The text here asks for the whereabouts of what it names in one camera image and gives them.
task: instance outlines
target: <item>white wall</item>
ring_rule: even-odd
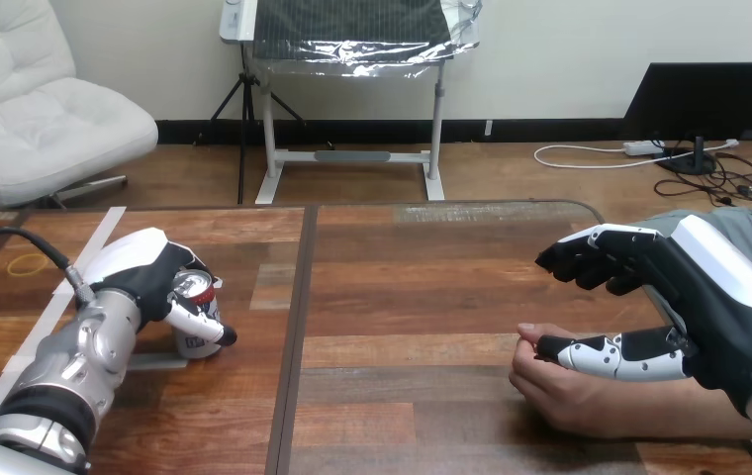
[[[236,81],[222,0],[50,2],[79,77],[156,119],[207,119]],[[447,65],[448,119],[622,117],[651,61],[752,61],[752,0],[485,0],[480,22],[481,46]],[[274,84],[307,119],[431,115],[430,74]],[[234,100],[222,117],[238,111]]]

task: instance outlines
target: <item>robotic arm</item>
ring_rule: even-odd
[[[78,312],[41,341],[0,406],[0,474],[86,473],[91,443],[147,323],[167,321],[223,346],[235,342],[233,329],[174,292],[182,269],[210,273],[189,248],[156,229],[102,249],[84,278],[65,269]]]
[[[599,225],[564,237],[536,263],[563,282],[623,295],[651,286],[672,325],[614,338],[544,336],[537,357],[626,381],[693,377],[752,421],[752,263],[714,227],[683,219],[657,231]]]

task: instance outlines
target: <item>white cable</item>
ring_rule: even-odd
[[[725,141],[725,144],[723,145],[705,148],[704,151],[714,151],[714,150],[722,150],[724,148],[732,148],[732,147],[738,146],[738,144],[739,144],[738,141],[734,139],[729,139]],[[624,163],[621,165],[563,165],[560,163],[548,163],[547,161],[543,161],[541,158],[539,158],[539,153],[541,151],[548,150],[551,148],[574,148],[577,150],[600,151],[603,153],[621,153],[623,152],[623,148],[592,148],[590,146],[578,146],[578,145],[548,145],[548,146],[544,146],[538,149],[537,151],[533,153],[533,158],[543,165],[551,166],[553,168],[576,168],[579,170],[608,170],[612,168],[629,168],[631,166],[646,165],[648,163],[658,163],[659,161],[672,160],[674,158],[681,158],[683,156],[689,156],[689,155],[694,154],[692,151],[689,151],[687,153],[680,153],[678,155],[664,156],[664,157],[655,158],[652,160],[634,161],[632,163]]]

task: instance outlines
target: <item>wooden table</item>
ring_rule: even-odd
[[[72,258],[104,216],[9,218]],[[586,292],[533,264],[598,219],[572,202],[126,211],[109,241],[155,226],[192,247],[224,278],[239,340],[183,369],[130,372],[93,473],[752,473],[742,443],[556,432],[508,382],[519,322],[661,325],[641,292]],[[0,374],[61,279],[7,272],[31,252],[15,237],[0,246]],[[139,341],[172,350],[164,324]]]

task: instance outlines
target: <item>white armchair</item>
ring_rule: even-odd
[[[48,0],[0,0],[0,207],[125,182],[109,178],[59,192],[157,143],[146,111],[74,76]]]

